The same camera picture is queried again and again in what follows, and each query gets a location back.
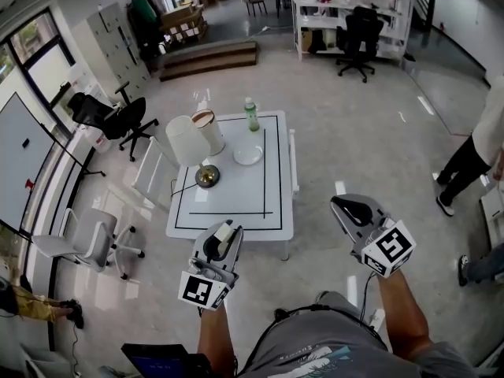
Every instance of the white lampshade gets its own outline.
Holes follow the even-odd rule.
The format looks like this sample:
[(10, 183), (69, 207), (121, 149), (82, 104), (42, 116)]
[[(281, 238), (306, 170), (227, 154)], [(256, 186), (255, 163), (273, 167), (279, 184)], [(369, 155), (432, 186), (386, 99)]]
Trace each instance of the white lampshade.
[(210, 154), (210, 143), (190, 117), (176, 117), (166, 126), (166, 135), (176, 160), (185, 167), (204, 162)]

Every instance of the table lamp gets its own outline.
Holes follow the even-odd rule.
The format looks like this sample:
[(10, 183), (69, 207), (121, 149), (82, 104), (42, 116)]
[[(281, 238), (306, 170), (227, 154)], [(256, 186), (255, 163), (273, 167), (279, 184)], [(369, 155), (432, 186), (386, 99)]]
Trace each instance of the table lamp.
[(166, 135), (179, 164), (188, 168), (199, 165), (195, 179), (200, 187), (212, 187), (219, 181), (221, 173), (217, 167), (202, 164), (210, 154), (210, 143), (190, 117), (172, 119), (166, 126)]

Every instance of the wooden step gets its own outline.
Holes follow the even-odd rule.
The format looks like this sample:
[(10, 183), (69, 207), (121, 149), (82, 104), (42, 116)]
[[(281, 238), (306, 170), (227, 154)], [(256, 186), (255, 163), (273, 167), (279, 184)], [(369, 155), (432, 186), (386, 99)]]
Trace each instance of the wooden step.
[(209, 59), (212, 57), (223, 57), (230, 56), (233, 54), (245, 54), (253, 53), (257, 50), (258, 45), (256, 42), (244, 42), (244, 43), (229, 43), (223, 46), (214, 46), (207, 49), (198, 49), (193, 51), (180, 51), (174, 55), (170, 55), (166, 58), (164, 63), (165, 69), (178, 65), (182, 62), (189, 63), (192, 61), (198, 61), (202, 59)]
[(253, 66), (258, 62), (257, 54), (257, 52), (249, 52), (245, 54), (233, 54), (232, 56), (211, 57), (209, 59), (192, 61), (189, 63), (180, 63), (179, 65), (165, 69), (159, 77), (159, 80), (166, 81), (202, 72)]

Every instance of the white marker cube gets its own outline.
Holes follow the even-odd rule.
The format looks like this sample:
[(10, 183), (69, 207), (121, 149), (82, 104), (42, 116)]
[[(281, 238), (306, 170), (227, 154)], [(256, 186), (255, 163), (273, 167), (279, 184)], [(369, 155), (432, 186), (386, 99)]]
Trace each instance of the white marker cube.
[(400, 220), (361, 252), (361, 261), (383, 277), (389, 277), (410, 259), (417, 246)]
[(182, 272), (179, 299), (195, 306), (214, 311), (224, 301), (231, 288), (221, 281), (204, 276)]

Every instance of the white shirt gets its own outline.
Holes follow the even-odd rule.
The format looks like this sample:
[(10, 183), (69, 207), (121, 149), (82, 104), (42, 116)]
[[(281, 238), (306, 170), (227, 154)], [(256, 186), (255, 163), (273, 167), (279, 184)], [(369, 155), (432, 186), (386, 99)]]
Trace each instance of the white shirt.
[(481, 159), (493, 166), (500, 149), (504, 149), (504, 76), (492, 84), (472, 139)]

